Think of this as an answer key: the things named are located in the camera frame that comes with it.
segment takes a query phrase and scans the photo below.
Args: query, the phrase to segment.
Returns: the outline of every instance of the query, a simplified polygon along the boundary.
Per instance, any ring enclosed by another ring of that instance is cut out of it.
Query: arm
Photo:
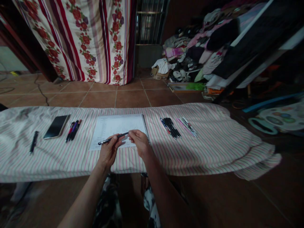
[[[108,144],[102,145],[100,156],[88,181],[82,188],[77,199],[58,227],[89,227],[92,226],[96,206],[104,186],[107,174],[115,161],[117,148],[121,145],[120,137],[113,135]]]
[[[188,205],[173,187],[154,155],[147,136],[139,130],[129,131],[129,140],[136,144],[143,159],[163,227],[199,227]]]

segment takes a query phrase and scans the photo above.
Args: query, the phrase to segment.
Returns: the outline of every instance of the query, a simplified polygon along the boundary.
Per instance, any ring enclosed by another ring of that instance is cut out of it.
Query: striped curtain
[[[122,86],[133,74],[133,0],[14,0],[59,76]]]

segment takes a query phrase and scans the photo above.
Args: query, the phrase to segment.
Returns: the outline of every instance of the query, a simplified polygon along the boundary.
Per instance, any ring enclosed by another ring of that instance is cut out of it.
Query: bundle of pens
[[[70,130],[69,130],[69,134],[67,135],[67,138],[66,138],[66,143],[71,140],[74,140],[76,133],[78,131],[78,128],[81,124],[81,121],[82,120],[77,120],[76,122],[72,122],[72,124],[70,126]]]
[[[174,127],[174,124],[171,120],[171,118],[160,118],[162,124],[164,125],[165,129],[171,135],[173,138],[181,138],[181,134],[178,132],[178,130]]]
[[[186,130],[193,135],[194,137],[198,137],[196,131],[193,129],[192,125],[185,119],[183,118],[176,118],[176,120],[184,127]]]

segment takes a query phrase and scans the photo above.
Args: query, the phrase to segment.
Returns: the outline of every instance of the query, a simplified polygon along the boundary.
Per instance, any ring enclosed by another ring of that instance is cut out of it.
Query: paper sheet
[[[138,129],[146,134],[142,114],[99,116],[97,117],[97,123],[89,150],[100,150],[101,146],[98,145],[99,142],[106,140],[114,134],[123,134],[134,129]],[[120,148],[135,146],[127,136],[125,136],[122,142],[123,144]]]

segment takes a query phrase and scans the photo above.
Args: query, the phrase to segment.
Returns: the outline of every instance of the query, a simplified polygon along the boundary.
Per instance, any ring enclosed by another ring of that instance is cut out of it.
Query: blue pen
[[[75,122],[74,127],[73,127],[73,130],[72,130],[72,132],[71,132],[71,136],[74,134],[74,131],[75,131],[77,125],[78,125],[78,122],[79,122],[78,120]]]

